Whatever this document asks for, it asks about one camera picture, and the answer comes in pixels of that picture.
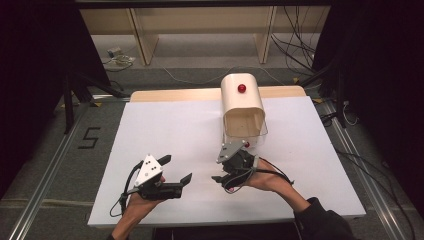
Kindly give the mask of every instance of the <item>table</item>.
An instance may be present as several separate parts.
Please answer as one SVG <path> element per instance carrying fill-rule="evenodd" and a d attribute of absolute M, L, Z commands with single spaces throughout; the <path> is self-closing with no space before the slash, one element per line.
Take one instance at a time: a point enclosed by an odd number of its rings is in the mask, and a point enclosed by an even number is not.
<path fill-rule="evenodd" d="M 317 196 L 325 208 L 347 218 L 364 216 L 362 204 L 303 89 L 259 89 L 269 133 L 264 145 L 249 151 L 282 168 L 304 197 Z M 168 182 L 178 182 L 190 172 L 193 178 L 181 199 L 161 203 L 142 220 L 143 226 L 293 221 L 291 208 L 278 195 L 248 187 L 227 194 L 211 179 L 224 175 L 215 163 L 221 146 L 219 97 L 220 89 L 134 93 L 125 107 L 88 225 L 113 227 L 117 223 L 119 217 L 109 217 L 109 211 L 132 167 L 148 153 L 156 158 L 172 155 L 172 161 L 164 166 Z"/>

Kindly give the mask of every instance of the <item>black sleeve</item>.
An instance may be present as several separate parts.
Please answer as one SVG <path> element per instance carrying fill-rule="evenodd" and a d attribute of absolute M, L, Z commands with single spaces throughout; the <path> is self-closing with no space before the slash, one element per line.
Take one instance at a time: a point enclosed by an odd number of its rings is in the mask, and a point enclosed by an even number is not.
<path fill-rule="evenodd" d="M 308 202 L 311 206 L 294 214 L 302 239 L 355 239 L 349 224 L 340 215 L 324 210 L 318 198 L 310 198 Z"/>

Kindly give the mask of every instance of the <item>red button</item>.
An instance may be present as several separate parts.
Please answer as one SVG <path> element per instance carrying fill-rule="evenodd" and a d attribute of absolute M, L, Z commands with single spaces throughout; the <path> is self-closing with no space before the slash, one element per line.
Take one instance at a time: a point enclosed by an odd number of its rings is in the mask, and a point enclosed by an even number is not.
<path fill-rule="evenodd" d="M 246 85 L 240 84 L 237 89 L 238 89 L 239 93 L 244 93 L 244 92 L 246 92 Z"/>

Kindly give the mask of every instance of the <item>wire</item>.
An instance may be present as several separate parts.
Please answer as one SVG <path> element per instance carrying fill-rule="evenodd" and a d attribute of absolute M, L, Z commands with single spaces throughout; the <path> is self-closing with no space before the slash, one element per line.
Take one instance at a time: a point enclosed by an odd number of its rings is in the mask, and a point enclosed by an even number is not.
<path fill-rule="evenodd" d="M 321 86 L 321 83 L 318 84 L 318 85 L 312 86 L 312 87 L 304 88 L 304 90 L 312 90 L 312 89 L 315 89 L 315 88 L 320 87 L 320 86 Z"/>
<path fill-rule="evenodd" d="M 113 82 L 113 83 L 115 83 L 116 85 L 118 85 L 118 87 L 119 87 L 119 90 L 121 90 L 121 92 L 123 92 L 124 91 L 124 88 L 121 86 L 121 84 L 119 84 L 117 81 L 110 81 L 110 82 Z"/>
<path fill-rule="evenodd" d="M 351 125 L 351 126 L 355 126 L 357 123 L 358 123 L 358 120 L 359 120 L 359 118 L 358 117 L 356 117 L 356 119 L 355 119 L 355 122 L 351 122 L 349 119 L 347 119 L 347 117 L 346 117 L 346 107 L 348 106 L 348 104 L 345 104 L 344 105 L 344 107 L 343 107 L 343 116 L 344 116 L 344 118 L 345 118 L 345 120 L 346 120 L 346 122 L 349 124 L 349 125 Z"/>
<path fill-rule="evenodd" d="M 250 169 L 249 171 L 247 171 L 247 172 L 245 172 L 245 173 L 243 173 L 242 175 L 240 175 L 240 176 L 237 176 L 237 177 L 235 177 L 235 178 L 233 178 L 233 179 L 231 179 L 230 181 L 228 181 L 223 187 L 224 187 L 224 190 L 225 190 L 225 192 L 226 193 L 228 193 L 228 194 L 233 194 L 233 193 L 236 193 L 236 192 L 238 192 L 242 187 L 244 187 L 245 185 L 246 185 L 246 182 L 250 179 L 250 177 L 253 175 L 253 173 L 254 173 L 254 171 L 252 170 L 252 169 Z M 239 179 L 239 178 L 241 178 L 241 177 L 243 177 L 243 176 L 245 176 L 245 175 L 247 175 L 247 174 L 249 174 L 249 176 L 246 178 L 246 181 L 244 181 L 244 183 L 239 187 L 239 188 L 237 188 L 236 190 L 234 190 L 234 191 L 230 191 L 230 190 L 227 190 L 227 188 L 226 188 L 226 186 L 230 183 L 230 182 L 232 182 L 232 181 L 234 181 L 234 180 L 236 180 L 236 179 Z"/>
<path fill-rule="evenodd" d="M 340 150 L 338 150 L 337 148 L 334 148 L 336 150 L 336 153 L 338 153 L 339 155 L 341 155 L 342 157 L 344 157 L 345 159 L 349 160 L 351 163 L 353 163 L 356 167 L 358 167 L 363 173 L 365 173 L 366 175 L 368 175 L 381 189 L 384 190 L 384 192 L 386 192 L 386 194 L 393 200 L 393 202 L 396 204 L 396 206 L 398 206 L 398 208 L 400 209 L 400 211 L 402 212 L 402 214 L 404 215 L 406 221 L 409 224 L 410 230 L 411 230 L 411 235 L 412 235 L 412 239 L 415 240 L 416 236 L 415 236 L 415 229 L 414 226 L 412 225 L 411 219 L 408 217 L 408 215 L 406 214 L 405 210 L 403 209 L 402 205 L 399 203 L 399 200 L 395 194 L 395 191 L 393 189 L 393 184 L 390 181 L 390 178 L 387 176 L 387 174 L 385 174 L 383 171 L 381 171 L 379 168 L 377 168 L 374 164 L 372 164 L 371 162 L 369 162 L 368 160 L 366 160 L 365 158 L 363 158 L 360 155 L 354 154 L 354 153 L 348 153 L 348 152 L 342 152 Z M 371 166 L 373 169 L 377 170 L 384 178 L 386 178 L 388 184 L 389 184 L 389 188 L 390 191 L 383 186 L 383 184 L 378 181 L 374 176 L 372 176 L 366 169 L 364 169 L 363 167 L 359 166 L 358 163 L 356 163 L 353 159 L 351 159 L 350 157 L 355 157 L 358 158 L 359 160 L 361 160 L 362 162 L 368 164 L 369 166 Z"/>
<path fill-rule="evenodd" d="M 277 166 L 275 166 L 274 164 L 272 164 L 270 161 L 266 160 L 265 158 L 261 158 L 263 161 L 265 161 L 266 163 L 268 163 L 269 165 L 273 166 L 275 169 L 277 169 L 279 172 L 273 172 L 273 171 L 268 171 L 268 170 L 263 170 L 263 169 L 257 169 L 257 172 L 263 172 L 263 173 L 271 173 L 271 174 L 275 174 L 278 175 L 280 177 L 282 177 L 284 180 L 286 180 L 288 183 L 290 183 L 290 185 L 293 185 L 294 181 L 290 181 L 289 177 L 287 177 L 287 175 L 281 171 L 281 169 L 279 169 Z"/>
<path fill-rule="evenodd" d="M 116 64 L 127 64 L 127 66 L 118 69 L 118 70 L 111 70 L 111 69 L 106 69 L 107 72 L 121 72 L 129 67 L 131 67 L 133 65 L 133 62 L 130 60 L 130 57 L 126 56 L 126 55 L 119 55 L 116 57 L 111 58 L 109 61 L 104 62 L 103 65 L 108 64 L 110 62 L 114 62 Z"/>
<path fill-rule="evenodd" d="M 287 19 L 289 20 L 289 22 L 290 22 L 290 25 L 291 25 L 291 27 L 292 27 L 292 29 L 293 29 L 293 34 L 292 34 L 292 37 L 290 38 L 290 43 L 291 43 L 291 40 L 293 39 L 293 35 L 294 36 L 296 36 L 297 37 L 297 39 L 299 40 L 299 42 L 300 42 L 300 45 L 303 47 L 302 49 L 304 49 L 304 48 L 310 48 L 310 46 L 308 46 L 308 45 L 306 45 L 304 42 L 303 42 L 303 40 L 302 40 L 302 37 L 301 37 L 301 26 L 299 25 L 299 6 L 296 6 L 296 22 L 295 22 L 295 24 L 293 25 L 293 21 L 292 21 L 292 19 L 290 18 L 290 16 L 289 16 L 289 14 L 288 14 L 288 12 L 287 12 L 287 9 L 286 9 L 286 7 L 284 6 L 283 7 L 283 9 L 284 9 L 284 12 L 286 13 L 286 16 L 287 16 Z M 308 66 L 309 66 L 309 68 L 311 67 L 311 64 L 309 63 L 309 60 L 312 60 L 313 61 L 313 59 L 312 59 L 312 57 L 309 55 L 309 53 L 308 52 L 305 52 L 304 50 L 302 50 L 302 52 L 303 52 L 303 55 L 304 55 L 304 57 L 305 57 L 305 59 L 306 59 L 306 62 L 307 62 L 307 64 L 308 64 Z"/>
<path fill-rule="evenodd" d="M 164 66 L 162 66 L 160 64 L 160 62 L 156 59 L 155 55 L 153 55 L 153 61 L 155 61 L 163 70 L 165 70 L 165 72 L 168 73 L 168 75 L 175 81 L 177 82 L 182 82 L 182 83 L 188 83 L 188 84 L 195 84 L 195 85 L 203 85 L 203 84 L 207 84 L 210 82 L 213 82 L 217 79 L 222 79 L 224 76 L 226 76 L 228 73 L 230 73 L 232 70 L 234 69 L 239 69 L 239 68 L 252 68 L 252 69 L 260 69 L 262 71 L 264 71 L 271 79 L 275 80 L 276 82 L 278 82 L 279 84 L 285 86 L 286 84 L 284 84 L 282 81 L 278 80 L 277 78 L 275 78 L 274 76 L 272 76 L 266 69 L 261 68 L 261 67 L 250 67 L 250 66 L 235 66 L 235 67 L 231 67 L 229 69 L 227 69 L 227 71 L 225 71 L 224 74 L 221 74 L 217 77 L 211 78 L 209 80 L 203 81 L 203 82 L 193 82 L 193 81 L 188 81 L 188 80 L 183 80 L 183 79 L 178 79 L 176 78 L 174 75 L 172 75 L 172 73 L 166 69 Z"/>
<path fill-rule="evenodd" d="M 289 45 L 287 45 L 287 49 L 286 50 L 284 50 L 280 45 L 278 45 L 278 43 L 275 41 L 275 39 L 274 39 L 274 36 L 273 35 L 271 35 L 271 39 L 272 39 L 272 41 L 274 42 L 274 44 L 277 46 L 277 48 L 286 56 L 286 65 L 287 65 L 287 68 L 289 69 L 289 70 L 291 70 L 291 71 L 293 71 L 293 72 L 295 72 L 295 73 L 298 73 L 298 74 L 302 74 L 302 75 L 308 75 L 308 76 L 312 76 L 312 75 L 310 75 L 310 74 L 306 74 L 306 73 L 301 73 L 301 72 L 298 72 L 298 71 L 295 71 L 295 70 L 293 70 L 293 69 L 291 69 L 290 67 L 289 67 L 289 63 L 287 62 L 287 57 L 289 57 L 290 59 L 292 59 L 293 61 L 295 61 L 296 63 L 298 63 L 300 66 L 302 66 L 302 67 L 304 67 L 305 69 L 307 69 L 307 70 L 309 70 L 309 71 L 311 71 L 311 72 L 314 72 L 310 67 L 308 67 L 308 66 L 306 66 L 305 64 L 303 64 L 303 63 L 301 63 L 299 60 L 297 60 L 296 58 L 294 58 L 291 54 L 289 54 L 288 53 L 288 48 L 289 48 Z"/>
<path fill-rule="evenodd" d="M 119 201 L 120 201 L 120 200 L 121 200 L 121 198 L 119 198 L 119 199 L 118 199 L 118 201 L 116 201 L 116 203 L 115 203 L 115 204 L 113 204 L 112 208 L 110 209 L 110 211 L 109 211 L 109 215 L 110 215 L 111 217 L 119 217 L 119 216 L 121 216 L 121 215 L 122 215 L 122 212 L 121 212 L 120 214 L 112 215 L 112 210 L 116 207 L 116 205 L 119 203 Z"/>
<path fill-rule="evenodd" d="M 324 127 L 329 127 L 333 123 L 331 119 L 337 117 L 337 113 L 334 112 L 330 114 L 322 114 L 322 115 L 319 115 L 319 117 L 321 118 L 321 122 L 324 125 Z"/>
<path fill-rule="evenodd" d="M 299 46 L 299 45 L 296 45 L 296 44 L 293 44 L 293 43 L 289 43 L 289 42 L 286 42 L 286 41 L 283 41 L 283 40 L 281 40 L 281 39 L 279 39 L 276 35 L 275 35 L 275 33 L 273 33 L 272 34 L 272 36 L 278 41 L 278 42 L 280 42 L 280 43 L 284 43 L 284 44 L 287 44 L 287 45 L 289 45 L 289 46 L 292 46 L 292 47 L 296 47 L 296 48 L 303 48 L 303 49 L 305 49 L 306 51 L 309 51 L 309 52 L 313 52 L 313 53 L 315 53 L 315 49 L 313 49 L 313 48 L 305 48 L 305 47 L 302 47 L 302 46 Z"/>

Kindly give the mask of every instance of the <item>aluminum rail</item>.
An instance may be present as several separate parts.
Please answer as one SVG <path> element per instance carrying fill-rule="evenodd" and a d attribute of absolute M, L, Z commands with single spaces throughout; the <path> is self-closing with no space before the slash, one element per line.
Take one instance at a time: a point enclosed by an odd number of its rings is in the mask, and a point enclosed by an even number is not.
<path fill-rule="evenodd" d="M 46 196 L 55 176 L 62 163 L 63 159 L 66 156 L 66 153 L 69 149 L 69 146 L 75 136 L 76 130 L 79 127 L 81 118 L 86 113 L 90 103 L 81 103 L 76 112 L 76 121 L 73 127 L 70 129 L 69 133 L 66 134 L 58 149 L 56 150 L 49 166 L 47 167 L 46 172 L 43 175 L 40 183 L 38 184 L 34 194 L 29 200 L 27 206 L 22 211 L 20 217 L 16 221 L 15 227 L 13 228 L 10 240 L 24 239 L 28 233 L 29 228 L 31 227 L 32 222 L 34 221 L 35 216 L 43 202 L 44 197 Z"/>
<path fill-rule="evenodd" d="M 334 106 L 328 103 L 325 104 L 325 109 L 327 113 L 336 111 Z M 338 120 L 333 119 L 332 121 L 332 125 L 334 126 L 345 151 L 360 156 L 347 129 L 342 128 Z M 353 158 L 353 161 L 361 168 L 369 172 L 367 165 L 361 159 L 355 157 Z M 387 201 L 385 200 L 382 192 L 380 191 L 380 188 L 375 183 L 375 181 L 357 166 L 355 166 L 355 170 L 390 239 L 407 239 L 402 229 L 400 228 L 398 220 L 387 204 Z"/>

